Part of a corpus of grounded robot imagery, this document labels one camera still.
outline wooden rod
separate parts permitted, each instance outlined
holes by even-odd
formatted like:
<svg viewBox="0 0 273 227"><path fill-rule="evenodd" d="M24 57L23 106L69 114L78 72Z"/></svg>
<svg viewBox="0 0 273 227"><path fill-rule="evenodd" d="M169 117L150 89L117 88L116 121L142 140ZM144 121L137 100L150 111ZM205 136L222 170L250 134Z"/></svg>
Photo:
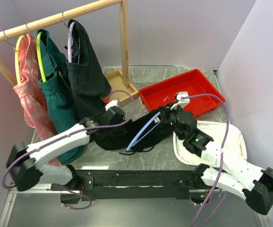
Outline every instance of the wooden rod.
<svg viewBox="0 0 273 227"><path fill-rule="evenodd" d="M4 75L4 77L9 81L9 83L12 86L15 86L17 84L17 81L12 76L11 72L8 70L8 68L4 65L2 60L0 59L0 72Z"/></svg>
<svg viewBox="0 0 273 227"><path fill-rule="evenodd" d="M119 4L119 18L121 26L122 70L123 84L129 87L129 62L128 62L128 6L127 0Z"/></svg>
<svg viewBox="0 0 273 227"><path fill-rule="evenodd" d="M84 5L84 6L81 6L81 7L77 7L77 8L65 11L63 13L63 17L64 17L64 20L70 20L70 19L73 19L75 17L79 17L79 16L82 16L84 14L91 13L91 12L97 11L99 9L103 9L103 8L108 7L108 6L112 6L112 5L115 5L115 4L118 4L118 3L122 3L122 2L123 2L123 0L99 0L99 1L95 1L95 2L90 3L88 5ZM50 16L50 17L46 17L46 18L43 18L43 19L40 19L40 20L36 20L34 22L30 22L30 23L27 24L27 26L29 28L29 31L33 32L33 31L37 31L37 30L45 28L45 27L49 27L49 26L58 24L58 23L60 23L62 21L63 21L62 13L59 13L59 14L55 14L55 15ZM15 37L19 37L19 36L25 35L27 33L28 33L28 31L27 31L26 25L21 25L21 26L18 26L18 27L14 27L14 28L5 30L5 35L6 35L7 39L12 39L12 38L15 38ZM5 41L5 37L3 35L3 32L0 32L0 43L3 42L3 41Z"/></svg>

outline metal hook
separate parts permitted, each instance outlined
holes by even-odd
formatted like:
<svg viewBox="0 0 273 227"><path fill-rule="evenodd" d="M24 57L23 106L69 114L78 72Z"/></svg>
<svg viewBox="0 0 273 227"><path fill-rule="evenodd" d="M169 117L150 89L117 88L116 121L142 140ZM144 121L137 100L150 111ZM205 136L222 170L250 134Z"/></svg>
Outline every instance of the metal hook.
<svg viewBox="0 0 273 227"><path fill-rule="evenodd" d="M30 31L29 31L29 28L28 28L28 25L26 23L26 28L27 28L27 31L28 31L28 34L30 35L30 37L32 37L32 35L30 34Z"/></svg>
<svg viewBox="0 0 273 227"><path fill-rule="evenodd" d="M6 42L7 42L10 46L12 46L12 48L14 49L14 51L16 51L14 45L12 45L11 43L8 42L7 37L6 37L6 34L5 34L5 30L3 31L3 35L4 35L4 38L5 38Z"/></svg>
<svg viewBox="0 0 273 227"><path fill-rule="evenodd" d="M64 12L62 12L62 21L64 22L64 25L69 29L68 25L66 25L65 23Z"/></svg>

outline gray marble tabletop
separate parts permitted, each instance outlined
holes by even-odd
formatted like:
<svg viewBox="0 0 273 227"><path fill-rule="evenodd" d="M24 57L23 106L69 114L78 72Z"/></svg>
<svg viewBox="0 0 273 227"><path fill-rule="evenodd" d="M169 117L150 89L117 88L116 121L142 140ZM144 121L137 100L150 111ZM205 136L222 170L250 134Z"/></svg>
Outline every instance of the gray marble tabletop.
<svg viewBox="0 0 273 227"><path fill-rule="evenodd" d="M104 74L107 74L116 68L103 68ZM173 76L189 71L182 68L129 68L130 81L137 89L147 87ZM212 70L202 70L206 78L217 88L217 81ZM147 114L148 111L145 105L142 104L139 97L136 101L136 113L133 120ZM133 112L133 104L129 103L123 107L126 116L130 116ZM197 118L201 121L225 122L225 115L222 106L209 111ZM106 151L100 148L95 142L88 144L85 152L81 157L73 161L71 164L77 170L193 170L195 166L189 166L180 162L173 148L172 136L161 141L150 152L135 153L131 156L119 154L124 152L124 149L117 151Z"/></svg>

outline black cloth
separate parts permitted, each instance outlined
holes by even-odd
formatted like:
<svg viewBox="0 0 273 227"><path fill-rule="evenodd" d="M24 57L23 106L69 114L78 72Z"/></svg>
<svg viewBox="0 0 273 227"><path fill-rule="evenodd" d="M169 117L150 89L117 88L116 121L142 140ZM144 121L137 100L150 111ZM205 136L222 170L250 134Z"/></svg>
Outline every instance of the black cloth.
<svg viewBox="0 0 273 227"><path fill-rule="evenodd" d="M130 120L122 127L110 129L109 135L103 138L95 139L98 146L105 150L118 150L128 147L129 143L142 129L142 127L158 112L153 110L147 115L137 119L136 121ZM139 139L146 134L150 129L155 126L154 121L146 128L140 135ZM146 148L151 148L160 143L163 139L167 138L172 133L172 127L169 123L161 122L155 127L148 135L131 148L132 151L141 152Z"/></svg>
<svg viewBox="0 0 273 227"><path fill-rule="evenodd" d="M76 20L72 30L72 63L66 62L73 102L79 120L105 112L100 96L111 92L111 86L99 65L85 28Z"/></svg>

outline red tray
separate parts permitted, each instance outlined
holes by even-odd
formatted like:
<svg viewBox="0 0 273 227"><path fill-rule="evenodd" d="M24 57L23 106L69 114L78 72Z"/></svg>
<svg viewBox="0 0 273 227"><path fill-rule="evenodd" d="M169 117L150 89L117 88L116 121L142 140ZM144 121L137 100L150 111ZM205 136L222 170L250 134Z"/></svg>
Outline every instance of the red tray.
<svg viewBox="0 0 273 227"><path fill-rule="evenodd" d="M139 94L147 109L151 111L163 105L163 101L167 96L169 96L169 98L164 104L174 102L174 95L180 91L187 91L189 96L210 93L221 98L223 102L226 101L199 70L191 70L149 87L145 87L139 90ZM184 110L192 112L193 116L197 117L214 109L220 104L220 101L214 97L203 96L192 98Z"/></svg>

